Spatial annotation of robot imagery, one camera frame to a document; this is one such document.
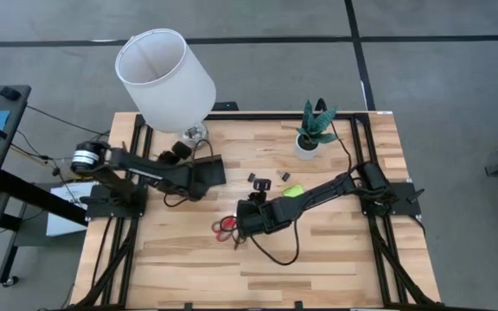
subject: yellow-green object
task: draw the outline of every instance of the yellow-green object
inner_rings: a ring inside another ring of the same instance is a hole
[[[303,189],[303,186],[296,184],[295,186],[284,189],[284,191],[282,191],[282,193],[284,194],[284,196],[289,196],[289,197],[293,198],[293,197],[296,197],[300,194],[303,194],[304,189]]]

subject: scissors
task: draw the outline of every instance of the scissors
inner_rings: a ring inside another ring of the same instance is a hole
[[[216,240],[219,242],[227,241],[233,234],[236,224],[235,214],[232,216],[226,216],[225,218],[213,222],[211,229],[216,233]]]

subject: wooden table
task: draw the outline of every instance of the wooden table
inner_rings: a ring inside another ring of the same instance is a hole
[[[112,146],[130,143],[135,116],[129,112],[115,115],[109,137]],[[369,112],[369,116],[386,177],[391,181],[408,178],[393,114]],[[250,241],[234,251],[233,241],[216,242],[210,229],[215,220],[231,215],[237,200],[252,191],[252,183],[247,182],[250,173],[272,180],[271,199],[286,187],[300,183],[311,189],[344,172],[348,158],[340,144],[323,145],[318,156],[306,162],[293,151],[300,121],[205,123],[215,154],[222,154],[227,184],[212,187],[199,202],[176,208],[167,208],[163,195],[150,190],[147,211],[139,223],[127,307],[183,308],[184,302],[193,302],[194,308],[292,308],[294,301],[303,301],[306,308],[382,306],[367,219],[353,195],[332,200],[300,218],[301,254],[287,267],[271,262]],[[336,120],[335,127],[355,161],[349,122]],[[143,144],[144,134],[140,137]],[[176,140],[174,135],[155,132],[150,158],[155,159]],[[207,155],[208,147],[197,151],[197,157]],[[278,169],[290,172],[291,178],[281,181],[275,173]],[[416,284],[438,301],[421,228],[404,216],[392,217],[392,222],[401,263]],[[106,219],[94,220],[87,229],[71,303],[90,288],[105,223]],[[292,228],[256,239],[278,259],[289,260],[294,254]],[[106,266],[110,245],[108,238],[100,267]],[[392,301],[397,301],[393,272],[386,267]],[[115,275],[111,302],[117,301],[121,271]]]

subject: lamp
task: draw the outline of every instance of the lamp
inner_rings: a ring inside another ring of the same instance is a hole
[[[154,130],[182,133],[190,147],[208,138],[201,121],[213,109],[216,88],[182,35],[153,29],[132,37],[115,70]]]

